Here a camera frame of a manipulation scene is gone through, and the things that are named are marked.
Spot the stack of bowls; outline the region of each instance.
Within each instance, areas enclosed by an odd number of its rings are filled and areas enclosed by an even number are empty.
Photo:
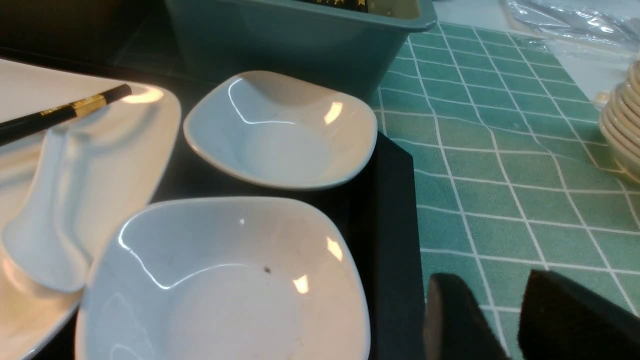
[[[599,124],[618,165],[640,182],[640,61],[631,64],[627,75],[611,91]]]

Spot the square bowl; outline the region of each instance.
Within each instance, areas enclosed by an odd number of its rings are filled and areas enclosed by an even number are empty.
[[[205,96],[184,121],[184,135],[203,159],[243,181],[311,190],[345,183],[364,168],[378,122],[356,97],[251,71]]]
[[[331,220],[291,199],[154,204],[94,262],[77,360],[365,360],[367,303]]]

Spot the green checkered tablecloth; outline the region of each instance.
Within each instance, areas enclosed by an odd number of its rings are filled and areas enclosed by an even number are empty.
[[[452,24],[411,35],[370,102],[413,155],[425,288],[460,275],[515,359],[532,268],[640,310],[640,187],[598,111],[529,40]]]

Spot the white plate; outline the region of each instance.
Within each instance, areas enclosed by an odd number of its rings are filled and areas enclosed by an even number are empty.
[[[0,122],[121,83],[0,60]],[[81,120],[67,151],[60,226],[91,256],[124,220],[148,204],[180,124],[180,104],[173,94],[130,85],[137,96],[128,101],[138,103],[118,101]],[[42,135],[35,135],[0,147],[0,227],[24,200],[41,141]],[[78,300],[79,294],[34,299],[16,292],[0,274],[0,359],[35,355],[67,322]]]
[[[365,360],[369,315],[351,254],[304,202],[151,205],[93,264],[77,360]]]
[[[275,188],[327,188],[367,164],[378,122],[361,100],[266,71],[226,80],[184,122],[189,145],[215,167]]]

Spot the black chopstick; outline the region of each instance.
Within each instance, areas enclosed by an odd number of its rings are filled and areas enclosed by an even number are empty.
[[[76,117],[83,117],[128,95],[131,95],[131,87],[123,84],[86,99],[3,122],[0,124],[0,146]]]

